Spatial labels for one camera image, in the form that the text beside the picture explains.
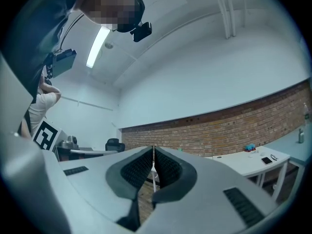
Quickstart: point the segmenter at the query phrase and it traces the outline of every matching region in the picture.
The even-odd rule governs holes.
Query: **white ceiling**
[[[143,23],[152,23],[153,33],[142,41],[133,42],[129,33],[111,32],[98,54],[91,76],[103,83],[124,88],[142,77],[157,60],[175,49],[209,35],[224,36],[224,25],[217,0],[144,0]],[[246,27],[267,23],[266,0],[246,0]],[[242,26],[244,0],[233,0],[236,26]],[[80,14],[73,12],[68,25]],[[73,48],[77,57],[73,69],[89,69],[86,61],[100,29],[83,17],[70,31],[63,49]]]

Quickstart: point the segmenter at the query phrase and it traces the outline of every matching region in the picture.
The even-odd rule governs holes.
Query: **camera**
[[[133,35],[133,41],[139,42],[152,33],[152,25],[150,22],[146,22],[142,25],[138,25],[133,31],[130,32]]]

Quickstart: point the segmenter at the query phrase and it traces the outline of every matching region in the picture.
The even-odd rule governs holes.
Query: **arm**
[[[25,118],[23,118],[23,120],[21,121],[21,136],[24,138],[31,139],[31,135],[30,135],[30,132],[28,130],[27,122],[26,122]]]
[[[56,88],[56,87],[53,87],[49,84],[46,84],[46,83],[42,83],[40,86],[39,86],[43,91],[46,91],[47,93],[55,93],[55,95],[57,96],[57,102],[59,101],[62,93],[61,91]]]

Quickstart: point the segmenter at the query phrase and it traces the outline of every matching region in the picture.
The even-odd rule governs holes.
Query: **brick wall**
[[[247,144],[264,145],[297,128],[304,122],[304,102],[311,108],[307,81],[229,109],[124,128],[122,142],[126,150],[155,145],[199,156],[240,152]]]

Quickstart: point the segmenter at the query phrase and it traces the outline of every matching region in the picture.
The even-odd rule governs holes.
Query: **white wall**
[[[67,135],[76,136],[80,147],[105,150],[107,139],[117,137],[119,91],[92,79],[91,69],[77,66],[51,80],[62,97],[46,116]]]
[[[122,90],[118,127],[203,114],[275,93],[309,77],[288,42],[268,27],[202,39],[171,53]]]

